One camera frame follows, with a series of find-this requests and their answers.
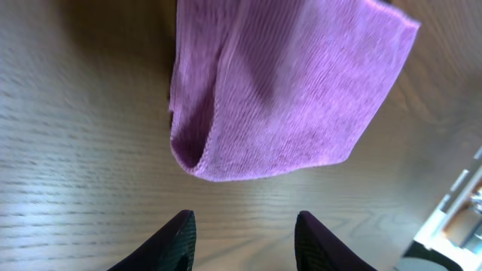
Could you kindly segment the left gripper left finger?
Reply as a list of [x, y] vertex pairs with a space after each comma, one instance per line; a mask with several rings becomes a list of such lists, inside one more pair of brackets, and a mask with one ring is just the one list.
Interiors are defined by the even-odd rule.
[[182, 210], [108, 271], [191, 271], [196, 241], [194, 212]]

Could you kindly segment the purple microfibre cloth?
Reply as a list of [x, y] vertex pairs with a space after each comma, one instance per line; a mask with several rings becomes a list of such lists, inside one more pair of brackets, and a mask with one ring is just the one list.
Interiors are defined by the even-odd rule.
[[418, 21], [382, 1], [178, 2], [174, 157], [208, 181], [342, 163], [418, 30]]

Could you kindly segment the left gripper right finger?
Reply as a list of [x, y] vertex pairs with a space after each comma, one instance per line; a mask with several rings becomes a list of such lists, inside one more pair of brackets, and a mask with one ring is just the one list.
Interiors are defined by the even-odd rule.
[[376, 271], [308, 211], [294, 229], [297, 271]]

